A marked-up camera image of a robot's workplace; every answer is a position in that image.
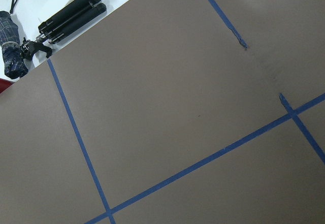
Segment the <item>brown paper table cover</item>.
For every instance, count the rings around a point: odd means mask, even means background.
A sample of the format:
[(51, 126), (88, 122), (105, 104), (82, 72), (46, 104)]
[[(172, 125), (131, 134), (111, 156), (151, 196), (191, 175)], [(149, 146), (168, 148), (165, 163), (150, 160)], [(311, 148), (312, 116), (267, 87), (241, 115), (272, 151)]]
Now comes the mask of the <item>brown paper table cover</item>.
[(1, 94), (1, 223), (324, 223), (324, 0), (130, 0)]

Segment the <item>black folded tripod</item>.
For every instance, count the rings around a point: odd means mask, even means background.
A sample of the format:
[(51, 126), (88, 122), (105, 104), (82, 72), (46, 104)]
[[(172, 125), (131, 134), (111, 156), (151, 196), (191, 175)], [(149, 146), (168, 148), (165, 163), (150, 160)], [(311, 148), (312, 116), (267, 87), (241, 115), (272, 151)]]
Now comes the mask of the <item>black folded tripod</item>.
[(40, 35), (35, 41), (23, 39), (20, 46), (22, 58), (32, 60), (35, 53), (43, 51), (46, 58), (52, 55), (52, 48), (44, 42), (57, 44), (82, 26), (106, 12), (102, 0), (74, 0), (38, 26)]

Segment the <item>blue plaid folded umbrella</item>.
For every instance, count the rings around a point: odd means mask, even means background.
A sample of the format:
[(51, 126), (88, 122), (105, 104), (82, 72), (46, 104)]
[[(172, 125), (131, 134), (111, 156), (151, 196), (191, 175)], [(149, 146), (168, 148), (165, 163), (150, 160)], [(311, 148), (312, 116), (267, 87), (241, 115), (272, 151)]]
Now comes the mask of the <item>blue plaid folded umbrella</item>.
[(4, 62), (4, 75), (17, 79), (28, 73), (20, 50), (18, 26), (11, 15), (18, 0), (12, 0), (10, 11), (1, 11), (1, 49)]

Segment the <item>red thermos bottle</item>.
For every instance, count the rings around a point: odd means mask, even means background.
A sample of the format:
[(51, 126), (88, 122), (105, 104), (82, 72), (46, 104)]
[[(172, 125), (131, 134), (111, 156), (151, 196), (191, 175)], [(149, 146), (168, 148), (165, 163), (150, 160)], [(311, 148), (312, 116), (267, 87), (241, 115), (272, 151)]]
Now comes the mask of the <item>red thermos bottle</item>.
[(5, 79), (0, 78), (0, 93), (2, 93), (3, 91), (5, 91), (12, 84), (13, 84), (12, 81), (5, 80)]

